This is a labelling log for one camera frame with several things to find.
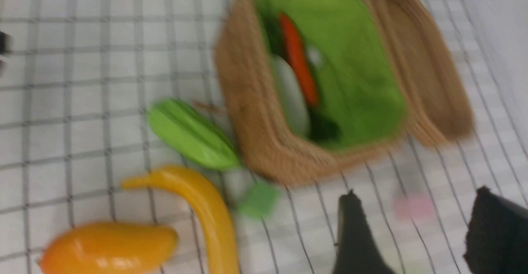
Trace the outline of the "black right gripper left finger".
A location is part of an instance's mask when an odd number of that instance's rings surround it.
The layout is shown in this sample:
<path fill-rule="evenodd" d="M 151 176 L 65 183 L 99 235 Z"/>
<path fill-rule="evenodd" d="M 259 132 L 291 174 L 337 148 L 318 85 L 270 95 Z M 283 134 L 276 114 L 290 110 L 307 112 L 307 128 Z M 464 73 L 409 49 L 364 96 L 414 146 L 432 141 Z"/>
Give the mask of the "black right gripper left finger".
<path fill-rule="evenodd" d="M 334 274 L 393 274 L 377 248 L 361 200 L 354 191 L 338 199 Z"/>

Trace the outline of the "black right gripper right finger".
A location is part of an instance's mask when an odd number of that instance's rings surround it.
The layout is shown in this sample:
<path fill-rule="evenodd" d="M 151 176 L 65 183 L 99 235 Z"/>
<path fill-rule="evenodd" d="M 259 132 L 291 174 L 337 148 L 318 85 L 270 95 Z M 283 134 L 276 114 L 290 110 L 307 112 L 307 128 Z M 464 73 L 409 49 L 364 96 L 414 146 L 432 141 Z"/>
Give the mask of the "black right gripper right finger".
<path fill-rule="evenodd" d="M 465 244 L 463 257 L 472 274 L 526 274 L 528 210 L 479 188 Z"/>

